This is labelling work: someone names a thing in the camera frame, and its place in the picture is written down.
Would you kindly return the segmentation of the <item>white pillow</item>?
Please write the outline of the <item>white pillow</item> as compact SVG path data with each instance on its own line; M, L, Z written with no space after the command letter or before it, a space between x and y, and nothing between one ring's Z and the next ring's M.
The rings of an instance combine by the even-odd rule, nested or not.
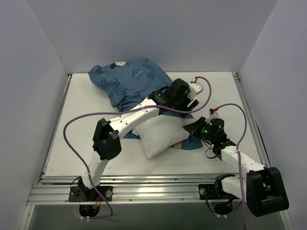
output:
M182 142L189 137L183 127L194 121L194 118L159 115L141 123L132 133L141 138L146 158L152 159L168 147L181 149Z

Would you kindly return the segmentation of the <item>blue lettered pillowcase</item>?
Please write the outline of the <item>blue lettered pillowcase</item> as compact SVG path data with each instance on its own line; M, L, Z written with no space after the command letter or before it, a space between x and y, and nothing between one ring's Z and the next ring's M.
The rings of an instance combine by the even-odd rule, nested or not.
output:
M107 93L112 107L120 112L134 108L149 94L170 86L173 82L158 65L147 58L115 62L104 67L96 65L88 74L90 81ZM180 114L171 111L162 115L181 117ZM132 131L125 137L141 139ZM200 147L201 141L191 136L182 142L184 150Z

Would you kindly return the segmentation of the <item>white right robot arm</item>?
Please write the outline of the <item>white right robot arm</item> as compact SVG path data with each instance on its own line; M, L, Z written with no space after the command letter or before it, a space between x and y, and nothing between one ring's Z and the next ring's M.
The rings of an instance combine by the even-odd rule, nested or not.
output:
M287 210L289 201L280 171L275 167L262 165L243 152L231 141L224 131L224 120L201 117L184 126L196 138L209 143L213 154L239 171L239 175L223 174L215 178L209 196L213 199L246 201L250 212L256 216Z

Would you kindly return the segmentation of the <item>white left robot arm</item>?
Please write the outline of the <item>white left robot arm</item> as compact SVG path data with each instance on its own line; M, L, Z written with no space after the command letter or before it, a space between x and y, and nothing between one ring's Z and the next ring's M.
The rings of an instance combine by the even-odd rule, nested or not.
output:
M100 184L100 177L107 162L120 154L122 150L120 141L128 132L143 122L159 116L167 108L179 111L180 115L185 117L198 105L195 96L202 91L203 87L196 80L187 83L182 79L176 79L170 86L149 94L125 114L109 121L100 119L94 131L92 158L86 173L78 181L80 196L86 201L96 197L96 187Z

